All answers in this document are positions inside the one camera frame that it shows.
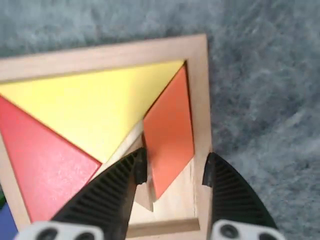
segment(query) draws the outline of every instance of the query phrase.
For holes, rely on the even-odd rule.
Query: yellow triangle piece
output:
[[[105,163],[182,65],[179,60],[3,83],[0,94]]]

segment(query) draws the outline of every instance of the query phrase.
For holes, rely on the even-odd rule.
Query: red puzzle piece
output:
[[[146,114],[143,128],[158,199],[195,154],[184,66]]]
[[[31,222],[53,217],[101,165],[2,96],[0,131]]]

